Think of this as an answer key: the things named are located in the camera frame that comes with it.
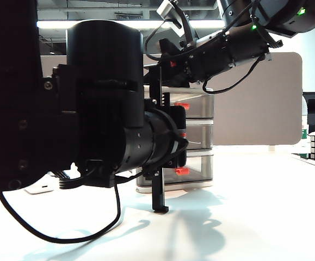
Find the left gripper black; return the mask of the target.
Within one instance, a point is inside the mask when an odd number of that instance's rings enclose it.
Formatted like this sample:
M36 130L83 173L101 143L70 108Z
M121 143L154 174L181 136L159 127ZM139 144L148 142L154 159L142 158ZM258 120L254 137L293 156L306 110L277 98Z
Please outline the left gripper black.
M169 93L162 94L161 67L149 67L150 98L144 101L143 149L147 156L143 175L152 178L152 209L167 213L165 205L164 176L155 176L159 169L175 169L186 164L186 110L171 105Z

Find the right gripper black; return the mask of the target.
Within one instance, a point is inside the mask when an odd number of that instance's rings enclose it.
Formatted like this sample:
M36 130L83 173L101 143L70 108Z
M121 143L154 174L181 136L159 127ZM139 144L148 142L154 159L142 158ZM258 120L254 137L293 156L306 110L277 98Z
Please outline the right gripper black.
M167 38L159 40L158 63L144 65L144 83L160 80L162 86L189 88L190 83L202 81L201 48L179 49Z

